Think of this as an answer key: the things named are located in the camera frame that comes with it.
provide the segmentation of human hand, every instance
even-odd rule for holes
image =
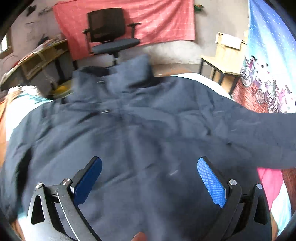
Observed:
[[[147,241],[146,235],[142,232],[137,233],[132,241]]]

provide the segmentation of blue gripper pad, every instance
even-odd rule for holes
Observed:
[[[213,202],[223,208],[226,203],[225,188],[203,158],[197,161],[197,172],[202,178]]]
[[[94,183],[96,182],[99,175],[101,174],[102,160],[99,157],[95,157],[95,156],[92,158],[92,160],[93,159],[94,159],[93,164],[90,166],[90,168],[84,174],[80,182],[74,188],[73,203],[76,207],[78,207],[79,204],[83,204],[85,202]]]

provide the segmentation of chair armrest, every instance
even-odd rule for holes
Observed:
[[[135,37],[135,27],[137,25],[141,25],[141,23],[130,23],[127,26],[131,27],[131,37],[134,38]]]
[[[89,33],[89,28],[83,30],[82,33],[83,33],[83,34],[87,34],[87,33]]]
[[[93,52],[92,52],[91,47],[89,45],[89,37],[88,37],[89,28],[83,30],[82,33],[85,35],[85,41],[86,41],[86,45],[87,45],[87,50],[88,50],[89,54],[92,54]]]

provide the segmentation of navy jacket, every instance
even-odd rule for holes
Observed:
[[[196,240],[220,209],[197,173],[201,156],[244,193],[259,182],[257,167],[296,166],[295,114],[254,113],[195,80],[154,77],[147,56],[75,71],[73,91],[31,111],[11,136],[0,173],[10,221],[28,211],[37,183],[59,184],[98,156],[102,173],[80,210],[103,241],[139,231]]]

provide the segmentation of jacket collar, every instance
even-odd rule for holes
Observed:
[[[73,72],[70,102],[98,102],[110,95],[146,87],[153,78],[148,55],[140,55],[116,66],[84,67]]]

